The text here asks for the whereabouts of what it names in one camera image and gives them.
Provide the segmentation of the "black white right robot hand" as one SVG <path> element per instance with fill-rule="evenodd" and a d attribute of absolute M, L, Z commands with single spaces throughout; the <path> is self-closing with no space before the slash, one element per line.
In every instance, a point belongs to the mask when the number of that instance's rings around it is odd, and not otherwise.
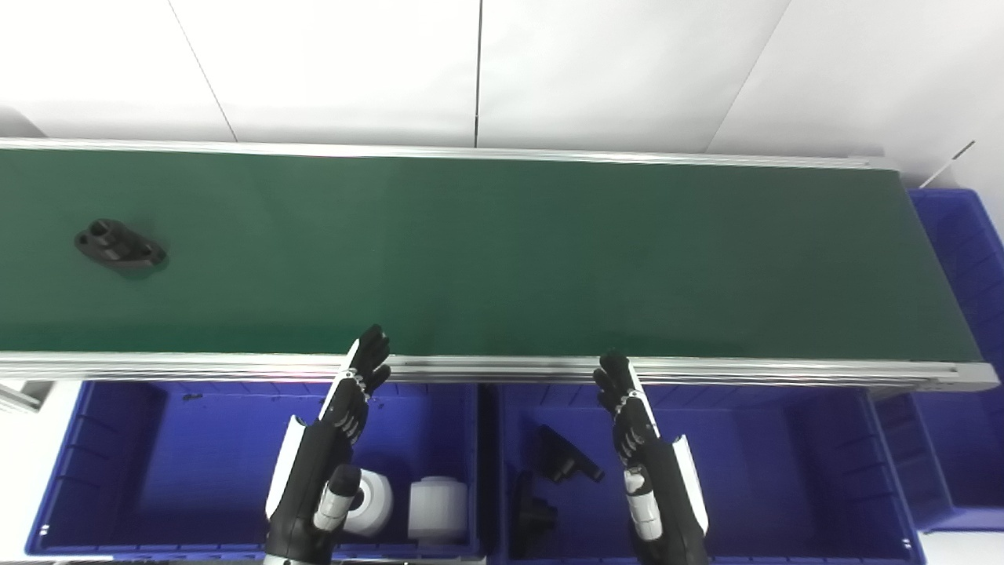
<path fill-rule="evenodd" d="M 663 439 L 634 365 L 616 350 L 593 371 L 624 466 L 632 550 L 641 564 L 708 564 L 707 514 L 685 436 Z"/>

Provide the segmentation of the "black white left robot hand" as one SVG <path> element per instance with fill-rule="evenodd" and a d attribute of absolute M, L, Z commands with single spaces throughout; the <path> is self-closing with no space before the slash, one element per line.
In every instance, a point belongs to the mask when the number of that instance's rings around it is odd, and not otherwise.
<path fill-rule="evenodd" d="M 361 487 L 354 446 L 370 397 L 391 376 L 390 338 L 372 325 L 345 355 L 311 423 L 292 416 L 273 472 L 265 514 L 265 564 L 330 564 Z"/>

